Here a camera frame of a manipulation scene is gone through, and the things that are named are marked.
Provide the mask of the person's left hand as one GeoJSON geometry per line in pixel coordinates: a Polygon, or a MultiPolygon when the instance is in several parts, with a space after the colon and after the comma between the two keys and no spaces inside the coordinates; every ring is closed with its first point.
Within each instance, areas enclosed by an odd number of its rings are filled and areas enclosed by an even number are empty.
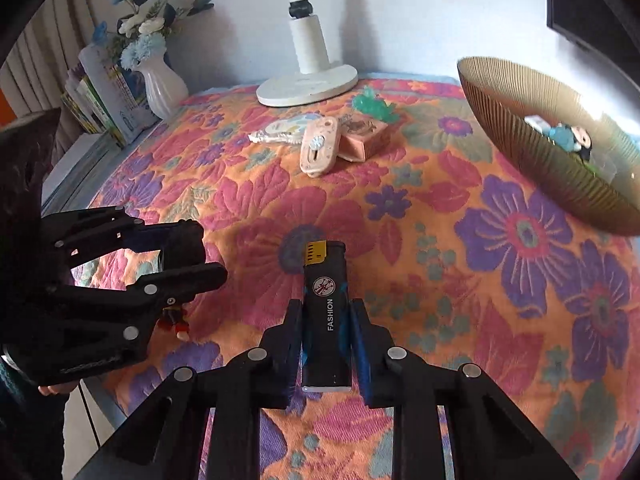
{"type": "Polygon", "coordinates": [[[66,382],[53,386],[39,386],[38,391],[43,396],[57,396],[58,394],[71,394],[79,385],[79,382],[66,382]]]}

